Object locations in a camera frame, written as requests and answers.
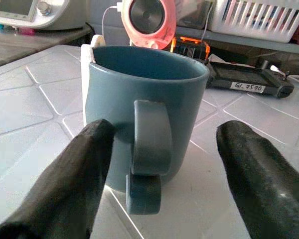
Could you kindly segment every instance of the white label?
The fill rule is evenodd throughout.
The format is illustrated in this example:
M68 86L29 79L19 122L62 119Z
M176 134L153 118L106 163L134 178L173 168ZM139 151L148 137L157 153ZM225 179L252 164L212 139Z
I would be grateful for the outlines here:
M264 92L266 86L233 82L233 83L231 83L230 88L234 89L234 90L240 90L240 91L250 91L250 92L256 92L256 93L262 93L262 92Z

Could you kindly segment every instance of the display screen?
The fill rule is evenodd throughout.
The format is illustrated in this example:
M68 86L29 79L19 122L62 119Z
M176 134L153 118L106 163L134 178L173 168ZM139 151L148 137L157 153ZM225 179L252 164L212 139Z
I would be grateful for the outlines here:
M33 0L1 0L0 11L28 15Z

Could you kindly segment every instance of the mug handle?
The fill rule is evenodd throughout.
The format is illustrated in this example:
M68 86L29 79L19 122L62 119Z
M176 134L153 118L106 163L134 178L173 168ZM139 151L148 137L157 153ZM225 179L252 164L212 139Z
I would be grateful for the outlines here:
M131 171L127 175L129 214L157 214L161 200L161 175L171 166L172 137L164 103L137 100L135 142Z

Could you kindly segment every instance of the blue mug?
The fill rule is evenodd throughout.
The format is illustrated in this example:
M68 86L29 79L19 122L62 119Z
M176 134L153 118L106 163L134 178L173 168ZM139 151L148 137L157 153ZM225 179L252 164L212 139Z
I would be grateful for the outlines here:
M130 214L156 214L161 184L182 165L209 71L141 47L101 46L93 55L89 80L82 78L85 120L106 119L117 129L106 183L126 192Z

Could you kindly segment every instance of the countertop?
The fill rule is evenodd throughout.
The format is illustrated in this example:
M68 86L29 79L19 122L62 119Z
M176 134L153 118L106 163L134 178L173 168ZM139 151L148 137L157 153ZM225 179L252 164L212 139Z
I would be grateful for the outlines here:
M80 48L54 46L0 67L0 222L83 127ZM92 239L249 239L217 151L217 126L240 120L299 172L299 84L287 98L206 89L183 165L160 213L128 215L105 187Z
M0 66L55 45L66 44L92 32L81 29L36 31L34 36L16 34L11 28L0 30Z

